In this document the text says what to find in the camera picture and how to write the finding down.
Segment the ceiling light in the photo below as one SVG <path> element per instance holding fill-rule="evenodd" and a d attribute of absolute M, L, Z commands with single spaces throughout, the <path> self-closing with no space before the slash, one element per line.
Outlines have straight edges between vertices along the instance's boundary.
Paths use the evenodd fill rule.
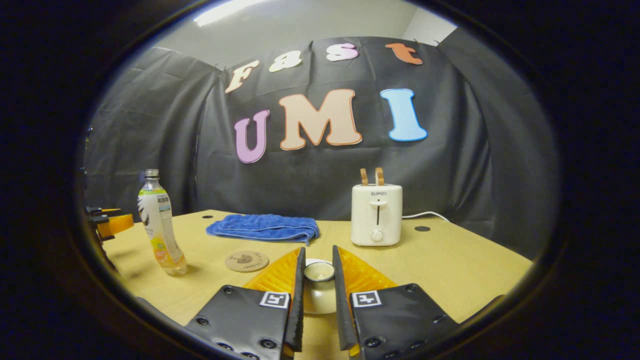
<path fill-rule="evenodd" d="M 225 16 L 229 16 L 235 12 L 238 12 L 247 6 L 251 6 L 257 3 L 261 3 L 265 0 L 231 0 L 222 5 L 204 12 L 197 18 L 193 19 L 198 26 L 204 26 L 216 20 L 220 20 Z"/>

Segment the black backdrop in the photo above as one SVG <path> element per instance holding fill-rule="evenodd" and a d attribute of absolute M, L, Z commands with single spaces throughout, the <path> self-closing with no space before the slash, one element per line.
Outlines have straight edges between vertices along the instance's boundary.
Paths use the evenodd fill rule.
<path fill-rule="evenodd" d="M 356 45 L 358 57 L 326 59 L 328 46 L 346 42 Z M 385 47 L 396 42 L 416 49 L 414 56 L 424 63 L 398 59 Z M 436 211 L 533 258 L 550 232 L 556 205 L 557 163 L 547 121 L 531 89 L 498 56 L 485 57 L 489 69 L 468 66 L 469 56 L 455 44 L 331 38 L 275 49 L 224 71 L 151 48 L 123 70 L 91 121 L 84 164 L 88 205 L 135 214 L 141 171 L 158 167 L 174 215 L 219 209 L 349 220 L 358 169 L 372 176 L 374 167 L 383 167 L 386 182 L 404 189 L 405 215 Z M 273 59 L 292 50 L 301 51 L 302 64 L 268 71 Z M 253 60 L 260 65 L 226 94 L 232 71 Z M 355 91 L 351 103 L 362 142 L 313 145 L 301 130 L 306 146 L 282 150 L 285 111 L 278 101 L 303 94 L 319 109 L 329 91 L 341 88 Z M 394 123 L 380 92 L 390 88 L 413 90 L 427 138 L 389 137 Z M 266 152 L 255 163 L 243 163 L 234 124 L 262 110 L 270 111 Z M 249 149 L 255 146 L 254 122 L 247 142 Z"/>

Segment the power cord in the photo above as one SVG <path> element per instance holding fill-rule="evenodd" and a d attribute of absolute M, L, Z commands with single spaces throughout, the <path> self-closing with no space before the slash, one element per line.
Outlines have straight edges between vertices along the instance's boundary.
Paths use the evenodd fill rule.
<path fill-rule="evenodd" d="M 425 211 L 423 213 L 419 213 L 419 214 L 415 214 L 415 215 L 406 215 L 405 217 L 402 217 L 402 218 L 417 218 L 417 217 L 421 217 L 422 215 L 427 215 L 427 214 L 435 215 L 435 216 L 437 216 L 437 217 L 439 217 L 439 218 L 441 218 L 443 220 L 446 220 L 446 221 L 450 222 L 447 218 L 445 218 L 442 215 L 440 215 L 438 213 L 435 213 L 433 211 Z"/>

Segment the round coaster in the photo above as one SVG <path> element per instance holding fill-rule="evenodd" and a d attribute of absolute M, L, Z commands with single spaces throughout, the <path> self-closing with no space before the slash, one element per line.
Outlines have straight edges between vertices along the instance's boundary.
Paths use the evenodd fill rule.
<path fill-rule="evenodd" d="M 233 271 L 253 272 L 269 265 L 269 258 L 257 251 L 239 251 L 229 256 L 225 265 Z"/>

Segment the letter m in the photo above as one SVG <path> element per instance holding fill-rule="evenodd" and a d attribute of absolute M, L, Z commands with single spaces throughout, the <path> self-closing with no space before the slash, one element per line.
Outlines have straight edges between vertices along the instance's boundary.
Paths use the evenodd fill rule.
<path fill-rule="evenodd" d="M 300 137 L 300 127 L 314 145 L 320 144 L 327 124 L 331 131 L 326 142 L 331 145 L 353 145 L 362 141 L 362 135 L 356 131 L 351 111 L 351 99 L 356 95 L 350 89 L 329 91 L 324 97 L 320 110 L 302 94 L 285 96 L 278 104 L 285 110 L 285 137 L 280 143 L 283 150 L 295 150 L 305 146 Z"/>

